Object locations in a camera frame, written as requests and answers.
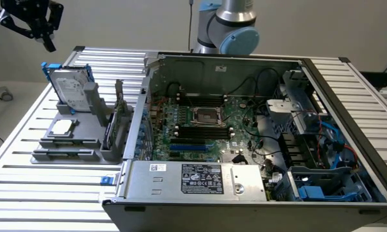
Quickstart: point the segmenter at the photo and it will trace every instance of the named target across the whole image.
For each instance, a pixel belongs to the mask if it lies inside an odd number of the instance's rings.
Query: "aluminum workbench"
[[[73,51],[64,65],[92,66],[108,104],[115,103],[115,80],[121,79],[124,99],[135,106],[145,76],[144,56],[140,51],[87,47]],[[311,59],[387,163],[387,101],[350,63],[338,58]],[[0,231],[117,231],[100,204],[113,196],[115,187],[100,186],[100,178],[117,173],[120,164],[31,163],[31,152],[57,113],[56,103],[48,85],[0,148]],[[387,224],[356,231],[387,232]]]

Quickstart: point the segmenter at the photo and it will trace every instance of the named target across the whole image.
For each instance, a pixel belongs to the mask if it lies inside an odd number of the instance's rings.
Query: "blue drive bracket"
[[[45,79],[51,82],[53,88],[55,88],[55,83],[52,82],[49,71],[61,69],[61,67],[63,67],[61,64],[49,64],[49,65],[47,65],[47,62],[41,63],[41,70],[44,72]],[[57,91],[55,91],[55,92],[56,92],[59,101],[61,102],[61,98],[59,96],[59,93],[57,93]]]
[[[298,189],[299,197],[307,202],[350,202],[356,192],[347,193],[344,196],[324,196],[322,187],[319,186],[303,186]]]
[[[60,69],[63,69],[63,65],[61,64],[49,64],[49,65],[47,65],[47,62],[41,63],[41,70],[44,72],[45,79],[51,82],[53,88],[55,88],[55,83],[53,83],[52,78],[51,78],[51,72],[53,70],[60,70]],[[85,64],[84,69],[85,69],[87,74],[88,74],[89,82],[95,82],[92,67],[89,66],[89,64]],[[56,91],[56,95],[57,95],[59,101],[64,104],[64,102],[61,101],[61,97],[60,97],[57,91]],[[71,108],[71,113],[72,114],[76,113],[75,109],[72,109],[72,108]]]
[[[92,67],[89,66],[89,64],[85,64],[84,69],[85,71],[88,71],[89,81],[95,82]]]

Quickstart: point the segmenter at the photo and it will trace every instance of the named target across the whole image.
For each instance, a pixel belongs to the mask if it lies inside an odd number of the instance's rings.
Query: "blue cable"
[[[340,158],[340,153],[335,153],[335,159],[334,159],[334,163],[332,163],[330,169],[336,168],[336,163],[339,162],[339,158]]]
[[[328,129],[331,129],[335,132],[338,139],[340,139],[340,131],[331,124],[328,124],[327,122],[322,121],[322,125],[324,127],[327,127]]]

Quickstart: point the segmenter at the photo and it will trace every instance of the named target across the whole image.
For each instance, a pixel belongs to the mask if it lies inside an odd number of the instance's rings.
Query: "motherboard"
[[[178,97],[151,105],[155,145],[152,160],[259,162],[255,100],[242,97]]]

